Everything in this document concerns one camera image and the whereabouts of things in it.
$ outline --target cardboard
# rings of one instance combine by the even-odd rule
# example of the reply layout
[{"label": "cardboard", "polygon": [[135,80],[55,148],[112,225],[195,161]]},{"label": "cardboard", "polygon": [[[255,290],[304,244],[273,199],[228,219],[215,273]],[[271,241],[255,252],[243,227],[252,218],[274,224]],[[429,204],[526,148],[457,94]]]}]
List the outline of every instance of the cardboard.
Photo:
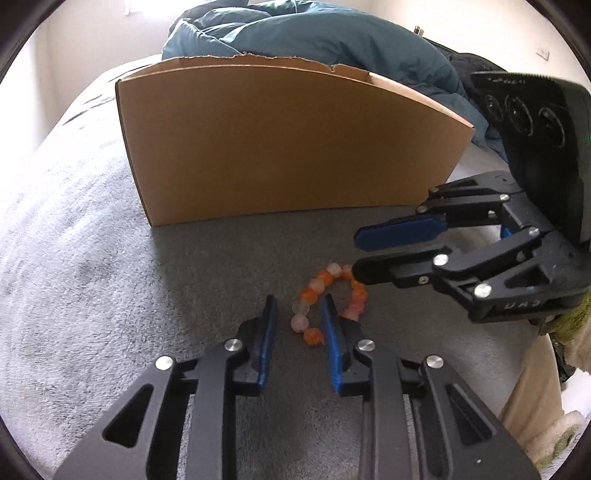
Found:
[{"label": "cardboard", "polygon": [[119,80],[116,96],[152,226],[416,205],[473,134],[404,85],[297,58],[170,59]]}]

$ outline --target orange bead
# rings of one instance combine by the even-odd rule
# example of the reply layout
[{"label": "orange bead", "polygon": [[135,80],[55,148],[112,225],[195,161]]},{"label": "orange bead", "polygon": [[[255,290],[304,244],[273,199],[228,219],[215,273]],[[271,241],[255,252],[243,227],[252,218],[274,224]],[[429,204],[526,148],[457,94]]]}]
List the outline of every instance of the orange bead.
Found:
[{"label": "orange bead", "polygon": [[351,268],[351,265],[344,265],[340,277],[344,278],[346,281],[353,280],[353,270],[351,270]]},{"label": "orange bead", "polygon": [[365,288],[354,288],[351,298],[354,301],[367,301],[369,293]]},{"label": "orange bead", "polygon": [[351,286],[353,287],[353,289],[361,289],[361,288],[365,288],[365,285],[363,285],[362,283],[358,282],[355,279],[351,280]]},{"label": "orange bead", "polygon": [[318,275],[316,275],[316,277],[321,279],[324,282],[324,285],[327,285],[327,286],[330,285],[333,281],[333,277],[328,270],[320,270],[318,272]]},{"label": "orange bead", "polygon": [[319,343],[326,345],[324,342],[324,335],[322,335],[322,332],[318,330],[318,328],[308,328],[304,330],[304,341],[309,346],[318,345]]},{"label": "orange bead", "polygon": [[314,290],[311,288],[305,288],[302,293],[300,293],[300,298],[308,302],[308,305],[312,305],[318,300],[318,295],[314,293]]}]

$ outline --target fuzzy gray fabric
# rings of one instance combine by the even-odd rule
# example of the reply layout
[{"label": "fuzzy gray fabric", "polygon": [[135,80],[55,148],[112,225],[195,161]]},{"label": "fuzzy gray fabric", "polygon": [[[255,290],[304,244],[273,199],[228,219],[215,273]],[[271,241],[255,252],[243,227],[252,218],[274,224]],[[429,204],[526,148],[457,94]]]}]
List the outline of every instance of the fuzzy gray fabric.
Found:
[{"label": "fuzzy gray fabric", "polygon": [[[331,261],[353,262],[362,225],[408,213],[380,207],[253,215],[151,229],[129,171],[104,74],[66,112],[22,184],[0,202],[0,413],[48,478],[155,358],[200,355],[279,302],[267,388],[238,401],[239,478],[352,479],[361,401],[330,388],[324,348],[291,332],[291,304]],[[470,145],[456,176],[499,167]],[[468,247],[488,231],[449,235]],[[342,307],[346,288],[335,287]],[[527,322],[474,325],[431,287],[369,288],[365,333],[419,361],[439,353],[495,413],[536,335]],[[318,308],[311,322],[319,323]]]}]

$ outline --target beige cloth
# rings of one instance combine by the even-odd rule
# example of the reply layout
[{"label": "beige cloth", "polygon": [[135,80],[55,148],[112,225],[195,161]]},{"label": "beige cloth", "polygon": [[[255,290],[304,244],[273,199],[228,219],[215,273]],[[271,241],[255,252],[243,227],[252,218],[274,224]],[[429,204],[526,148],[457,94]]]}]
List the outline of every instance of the beige cloth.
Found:
[{"label": "beige cloth", "polygon": [[591,312],[573,339],[564,345],[564,359],[573,367],[591,372]]},{"label": "beige cloth", "polygon": [[538,337],[525,354],[524,369],[499,418],[539,468],[566,447],[584,422],[578,411],[564,414],[548,335]]}]

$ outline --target white wall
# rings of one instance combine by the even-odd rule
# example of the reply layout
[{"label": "white wall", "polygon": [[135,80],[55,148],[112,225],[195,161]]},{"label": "white wall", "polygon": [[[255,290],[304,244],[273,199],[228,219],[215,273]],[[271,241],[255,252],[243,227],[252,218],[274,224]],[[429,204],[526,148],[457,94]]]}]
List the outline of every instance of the white wall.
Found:
[{"label": "white wall", "polygon": [[48,19],[61,113],[101,73],[162,51],[170,24],[182,13],[149,17],[124,11],[124,0],[66,0]]},{"label": "white wall", "polygon": [[[375,0],[372,13],[458,52],[480,55],[512,72],[591,82],[552,24],[525,0]],[[536,55],[550,51],[550,61]]]},{"label": "white wall", "polygon": [[35,153],[58,120],[46,24],[29,38],[0,83],[0,110],[0,168],[6,177]]}]

